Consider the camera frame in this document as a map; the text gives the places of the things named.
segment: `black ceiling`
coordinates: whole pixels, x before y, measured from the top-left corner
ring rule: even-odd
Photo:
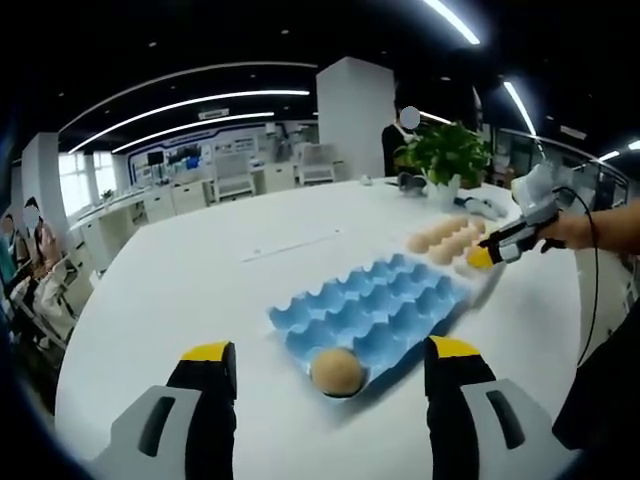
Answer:
[[[197,104],[128,125],[89,147],[115,148],[195,122],[197,112],[210,108],[312,118],[316,74],[346,55],[392,68],[417,107],[447,118],[468,114],[467,92],[474,85],[492,123],[526,130],[500,88],[501,78],[514,78],[542,136],[604,154],[640,134],[632,4],[573,8],[529,0],[442,1],[480,45],[469,45],[423,0],[21,2],[10,20],[19,34],[3,41],[12,45],[5,58],[10,87],[0,104],[2,120],[11,117],[17,127],[12,155],[19,157],[36,132],[58,131],[118,92],[220,63],[318,67],[245,66],[156,82],[73,123],[61,133],[61,150],[153,108],[242,90],[307,89],[311,95]],[[560,125],[586,132],[586,140],[560,133]]]

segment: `egg tray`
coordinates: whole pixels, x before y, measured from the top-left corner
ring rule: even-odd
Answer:
[[[304,292],[288,308],[269,310],[274,327],[296,363],[310,374],[325,349],[345,348],[365,369],[362,391],[426,338],[468,297],[451,277],[395,254],[370,270],[356,268],[314,295]]]

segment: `person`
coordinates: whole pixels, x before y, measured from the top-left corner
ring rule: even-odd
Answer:
[[[8,213],[2,219],[2,233],[4,234],[4,240],[9,249],[9,255],[13,260],[14,265],[17,268],[29,263],[29,247],[27,247],[27,241],[15,227],[13,221],[13,215]]]
[[[640,199],[593,212],[591,217],[595,241],[588,216],[569,213],[562,213],[539,237],[563,241],[573,250],[596,245],[614,253],[640,254]],[[571,478],[616,477],[610,471],[613,465],[635,466],[636,443],[630,436],[640,427],[639,340],[640,302],[636,301],[620,327],[577,369],[553,426],[565,447],[585,452]]]
[[[33,230],[36,258],[34,258],[34,276],[45,277],[62,260],[58,242],[53,230],[42,215],[34,197],[25,203],[25,223]]]
[[[410,170],[407,167],[397,165],[396,154],[398,148],[407,145],[411,140],[416,138],[415,134],[411,130],[406,130],[400,123],[400,112],[403,108],[408,106],[408,104],[405,105],[405,103],[407,102],[403,101],[401,96],[396,93],[396,99],[393,102],[394,108],[396,110],[396,119],[391,125],[385,127],[385,129],[382,131],[382,150],[384,153],[385,177],[395,177],[402,171]]]

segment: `white table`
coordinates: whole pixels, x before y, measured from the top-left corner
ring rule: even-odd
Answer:
[[[517,216],[506,190],[474,193],[509,202]],[[78,458],[94,457],[116,417],[149,386],[165,384],[184,352],[231,340],[237,479],[429,478],[422,367],[375,403],[333,405],[296,368],[266,310],[389,252],[417,220],[443,216],[388,185],[349,182],[141,229],[89,300],[68,347],[56,401],[63,444]],[[307,245],[287,249],[295,244]],[[573,253],[530,252],[451,336],[479,348],[498,378],[515,381],[555,418],[575,375],[578,290]]]

